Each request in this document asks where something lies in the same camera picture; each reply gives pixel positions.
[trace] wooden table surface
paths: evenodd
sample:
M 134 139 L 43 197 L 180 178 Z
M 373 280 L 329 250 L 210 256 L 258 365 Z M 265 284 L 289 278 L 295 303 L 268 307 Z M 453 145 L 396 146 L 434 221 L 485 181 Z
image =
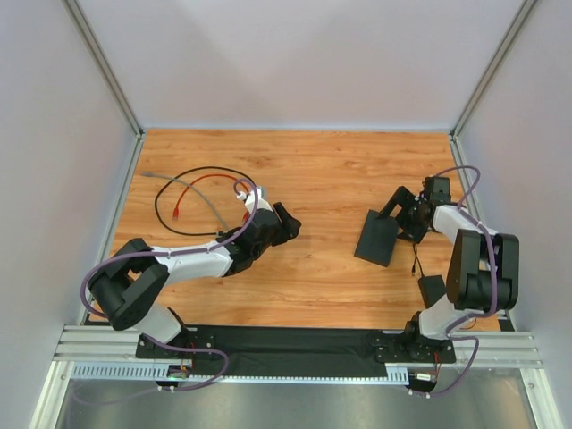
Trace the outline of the wooden table surface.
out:
M 153 199 L 165 185 L 141 176 L 168 175 L 202 165 L 231 167 L 267 188 L 302 222 L 300 235 L 269 248 L 235 276 L 197 279 L 165 288 L 158 302 L 188 324 L 402 328 L 423 301 L 411 274 L 411 244 L 399 240 L 388 268 L 353 257 L 368 209 L 380 210 L 399 185 L 417 193 L 425 176 L 454 165 L 445 134 L 320 131 L 151 130 L 144 142 L 123 208 L 113 252 L 135 237 L 152 246 L 178 247 L 211 238 L 167 231 L 156 219 Z M 203 173 L 184 176 L 187 181 Z M 454 198 L 461 196 L 451 173 Z M 245 213 L 231 180 L 197 184 L 231 226 Z M 165 221 L 181 231 L 222 229 L 202 199 L 189 191 L 179 219 L 174 204 L 184 189 L 174 183 L 161 196 Z M 429 233 L 419 245 L 426 275 L 446 277 L 452 245 Z M 494 319 L 477 330 L 499 330 Z

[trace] gray wall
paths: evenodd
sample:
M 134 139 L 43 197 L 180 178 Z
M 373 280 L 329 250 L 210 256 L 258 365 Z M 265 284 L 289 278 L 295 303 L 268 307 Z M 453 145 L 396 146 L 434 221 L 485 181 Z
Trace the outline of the gray wall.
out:
M 80 0 L 145 126 L 449 129 L 521 0 Z
M 0 2 L 0 420 L 26 427 L 80 313 L 133 136 L 60 0 Z
M 461 136 L 486 221 L 520 238 L 514 317 L 572 426 L 572 3 L 542 0 Z

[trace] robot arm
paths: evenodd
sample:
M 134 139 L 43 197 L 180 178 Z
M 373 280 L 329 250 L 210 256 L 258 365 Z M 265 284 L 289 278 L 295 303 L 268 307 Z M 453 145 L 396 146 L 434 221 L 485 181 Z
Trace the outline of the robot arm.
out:
M 254 190 L 245 198 L 245 207 L 253 209 Z M 257 210 L 247 229 L 232 242 L 216 248 L 239 228 L 199 246 L 160 248 L 143 239 L 128 241 L 115 255 L 134 252 L 160 252 L 169 256 L 134 257 L 111 263 L 97 272 L 88 283 L 94 299 L 116 331 L 135 327 L 163 343 L 175 338 L 183 328 L 176 315 L 155 303 L 167 285 L 201 277 L 225 277 L 250 268 L 270 246 L 296 238 L 301 223 L 282 203 L 271 206 L 262 189 L 256 189 Z
M 448 327 L 463 316 L 480 314 L 491 307 L 491 267 L 483 232 L 455 206 L 437 206 L 433 228 L 454 243 L 447 274 L 447 293 L 419 315 L 423 336 L 446 340 Z M 518 239 L 486 228 L 495 251 L 497 310 L 509 310 L 518 296 Z
M 400 210 L 392 218 L 391 212 L 396 206 Z M 448 328 L 455 321 L 490 310 L 492 279 L 485 236 L 481 228 L 469 221 L 470 216 L 465 208 L 458 210 L 451 203 L 449 179 L 425 178 L 424 188 L 418 196 L 405 187 L 399 187 L 378 219 L 396 230 L 401 229 L 401 233 L 393 237 L 397 235 L 398 238 L 420 243 L 428 231 L 434 230 L 454 243 L 445 282 L 446 294 L 418 316 L 419 332 L 423 337 L 446 340 L 454 331 L 448 331 Z M 492 229 L 486 230 L 494 248 L 496 309 L 509 310 L 515 306 L 518 296 L 518 238 Z M 381 245 L 392 249 L 393 242 Z

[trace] purple cable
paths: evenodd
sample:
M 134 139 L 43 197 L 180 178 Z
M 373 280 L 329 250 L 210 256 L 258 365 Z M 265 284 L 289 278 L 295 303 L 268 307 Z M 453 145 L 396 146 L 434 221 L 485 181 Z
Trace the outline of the purple cable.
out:
M 487 228 L 484 225 L 482 225 L 479 221 L 477 221 L 468 212 L 466 212 L 465 210 L 462 210 L 462 208 L 463 208 L 462 203 L 463 203 L 463 201 L 465 201 L 465 199 L 467 199 L 467 197 L 475 189 L 476 184 L 481 179 L 481 172 L 479 171 L 478 168 L 474 167 L 473 165 L 459 165 L 456 167 L 448 168 L 447 170 L 443 170 L 442 172 L 438 172 L 437 174 L 435 174 L 435 176 L 441 176 L 442 174 L 445 174 L 446 172 L 453 172 L 456 170 L 472 170 L 472 171 L 476 172 L 475 181 L 467 189 L 467 192 L 465 192 L 463 197 L 461 197 L 461 199 L 458 201 L 457 209 L 465 219 L 467 219 L 469 222 L 471 222 L 484 235 L 484 240 L 486 241 L 487 251 L 489 253 L 489 266 L 491 269 L 491 294 L 492 294 L 492 296 L 491 296 L 491 308 L 486 313 L 469 313 L 468 315 L 464 315 L 464 316 L 460 317 L 459 319 L 457 319 L 456 321 L 454 321 L 453 323 L 451 323 L 449 326 L 447 326 L 447 329 L 445 330 L 445 332 L 447 334 L 447 337 L 450 340 L 453 340 L 453 341 L 474 341 L 475 342 L 475 348 L 473 349 L 473 353 L 471 354 L 471 357 L 467 361 L 467 366 L 465 366 L 465 369 L 458 376 L 457 380 L 455 380 L 449 387 L 443 389 L 442 391 L 437 391 L 436 393 L 431 393 L 430 397 L 432 397 L 432 398 L 439 398 L 441 396 L 446 395 L 447 393 L 449 393 L 450 391 L 455 389 L 465 379 L 465 377 L 467 376 L 468 370 L 471 368 L 471 365 L 473 365 L 473 362 L 475 361 L 476 353 L 479 350 L 479 339 L 477 337 L 475 337 L 475 336 L 453 337 L 453 336 L 450 336 L 450 333 L 456 327 L 462 325 L 463 323 L 465 323 L 469 319 L 486 318 L 486 317 L 490 317 L 491 315 L 494 315 L 497 312 L 497 306 L 498 306 L 498 296 L 497 295 L 498 295 L 499 288 L 498 288 L 498 284 L 497 284 L 497 275 L 496 275 L 497 268 L 496 268 L 496 262 L 494 260 L 494 246 L 492 245 L 491 234 L 489 233 L 489 230 L 487 230 Z M 417 393 L 420 396 L 425 396 L 424 394 L 421 394 L 419 392 L 417 392 Z
M 118 400 L 104 400 L 102 402 L 89 402 L 88 400 L 83 400 L 75 392 L 75 389 L 70 389 L 70 394 L 71 398 L 81 405 L 85 405 L 87 407 L 103 407 L 105 405 L 121 404 L 122 402 L 125 402 L 127 400 L 134 400 L 141 396 L 148 395 L 149 393 L 157 393 L 158 391 L 159 391 L 158 388 L 154 387 L 153 389 L 146 389 L 144 391 L 138 391 L 137 393 L 133 393 L 132 395 L 129 396 L 124 396 L 123 398 L 119 398 Z
M 238 195 L 237 186 L 243 182 L 247 183 L 249 185 L 249 187 L 252 190 L 254 190 L 254 192 L 253 192 L 253 194 L 254 194 L 254 206 L 252 207 L 252 212 L 250 213 L 250 216 L 248 217 L 247 221 L 244 222 L 242 227 L 238 231 L 236 231 L 234 234 L 232 234 L 228 239 L 226 239 L 220 243 L 215 244 L 211 248 L 190 248 L 190 249 L 186 249 L 186 250 L 177 250 L 177 251 L 174 251 L 171 253 L 169 253 L 169 252 L 153 252 L 153 251 L 133 252 L 133 253 L 126 253 L 124 255 L 119 255 L 117 257 L 110 257 L 109 259 L 106 259 L 102 263 L 97 264 L 91 270 L 89 270 L 88 273 L 86 274 L 86 276 L 81 281 L 80 299 L 81 299 L 81 303 L 83 304 L 83 306 L 89 311 L 89 313 L 91 313 L 93 315 L 98 315 L 100 317 L 105 317 L 105 315 L 101 311 L 96 310 L 95 308 L 93 308 L 91 306 L 91 304 L 89 304 L 89 301 L 86 298 L 86 290 L 88 288 L 89 279 L 91 279 L 91 277 L 93 277 L 93 275 L 97 271 L 104 268 L 105 266 L 108 266 L 109 264 L 112 264 L 113 262 L 122 261 L 124 259 L 131 259 L 132 257 L 168 257 L 168 256 L 179 257 L 181 255 L 191 255 L 194 253 L 208 253 L 211 250 L 217 250 L 218 248 L 221 248 L 222 246 L 226 246 L 227 244 L 235 241 L 248 228 L 248 226 L 252 223 L 252 219 L 254 218 L 255 212 L 258 209 L 258 192 L 257 192 L 257 188 L 256 188 L 255 184 L 252 181 L 250 181 L 249 179 L 246 179 L 246 178 L 238 179 L 237 181 L 234 182 L 234 191 Z

